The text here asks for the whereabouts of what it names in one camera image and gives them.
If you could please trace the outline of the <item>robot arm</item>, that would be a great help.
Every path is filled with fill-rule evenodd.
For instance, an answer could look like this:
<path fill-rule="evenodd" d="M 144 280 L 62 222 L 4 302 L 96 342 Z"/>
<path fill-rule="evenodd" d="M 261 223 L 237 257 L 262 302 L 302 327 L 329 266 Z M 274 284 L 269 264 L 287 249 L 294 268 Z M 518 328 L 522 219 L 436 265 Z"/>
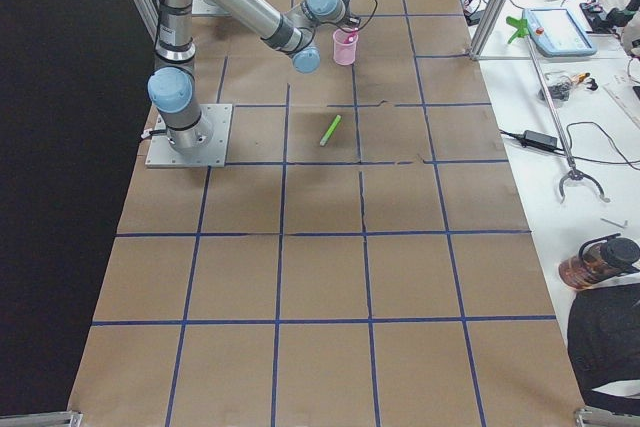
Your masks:
<path fill-rule="evenodd" d="M 266 0 L 202 0 L 218 16 L 228 16 L 259 36 L 270 49 L 289 57 L 300 73 L 320 64 L 315 31 L 334 25 L 356 31 L 361 19 L 350 0 L 302 0 L 282 13 Z M 196 99 L 192 37 L 194 0 L 157 0 L 158 19 L 154 53 L 155 71 L 148 93 L 164 123 L 164 143 L 173 152 L 196 154 L 213 143 L 221 125 L 212 120 Z"/>

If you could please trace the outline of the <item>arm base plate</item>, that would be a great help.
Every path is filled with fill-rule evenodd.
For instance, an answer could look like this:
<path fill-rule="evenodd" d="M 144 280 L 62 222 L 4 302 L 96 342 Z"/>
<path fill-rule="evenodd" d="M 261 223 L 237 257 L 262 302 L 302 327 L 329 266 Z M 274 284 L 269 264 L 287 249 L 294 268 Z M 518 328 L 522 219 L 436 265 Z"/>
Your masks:
<path fill-rule="evenodd" d="M 201 104 L 199 123 L 189 130 L 166 127 L 157 116 L 145 164 L 149 168 L 221 168 L 226 164 L 232 125 L 232 104 Z"/>

